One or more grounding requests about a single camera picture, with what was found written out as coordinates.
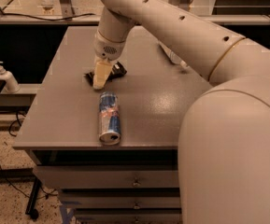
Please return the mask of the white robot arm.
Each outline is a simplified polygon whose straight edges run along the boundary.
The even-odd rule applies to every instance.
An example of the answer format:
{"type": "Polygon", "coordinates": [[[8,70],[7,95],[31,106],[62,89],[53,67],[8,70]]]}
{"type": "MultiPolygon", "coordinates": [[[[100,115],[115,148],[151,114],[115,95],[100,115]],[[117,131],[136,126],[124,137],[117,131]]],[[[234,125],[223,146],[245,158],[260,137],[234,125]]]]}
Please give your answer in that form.
{"type": "Polygon", "coordinates": [[[179,130],[184,224],[270,224],[270,50],[161,0],[101,0],[97,59],[139,23],[211,84],[179,130]]]}

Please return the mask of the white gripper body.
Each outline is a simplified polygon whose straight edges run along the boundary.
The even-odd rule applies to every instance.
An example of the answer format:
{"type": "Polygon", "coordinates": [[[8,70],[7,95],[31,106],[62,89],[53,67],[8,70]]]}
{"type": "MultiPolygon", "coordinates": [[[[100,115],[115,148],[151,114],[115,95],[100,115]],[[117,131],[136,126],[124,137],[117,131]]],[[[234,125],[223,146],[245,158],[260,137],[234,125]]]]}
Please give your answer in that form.
{"type": "Polygon", "coordinates": [[[96,57],[114,61],[121,56],[125,43],[109,41],[97,32],[95,34],[93,46],[96,57]]]}

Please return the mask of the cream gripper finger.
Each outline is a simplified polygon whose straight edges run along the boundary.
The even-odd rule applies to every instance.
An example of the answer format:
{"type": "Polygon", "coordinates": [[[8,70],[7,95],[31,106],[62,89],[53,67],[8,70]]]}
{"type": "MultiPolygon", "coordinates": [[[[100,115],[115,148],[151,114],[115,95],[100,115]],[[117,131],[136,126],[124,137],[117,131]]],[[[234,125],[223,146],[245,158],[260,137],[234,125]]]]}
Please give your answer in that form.
{"type": "Polygon", "coordinates": [[[105,87],[107,79],[112,71],[113,63],[109,59],[95,58],[93,87],[101,90],[105,87]]]}

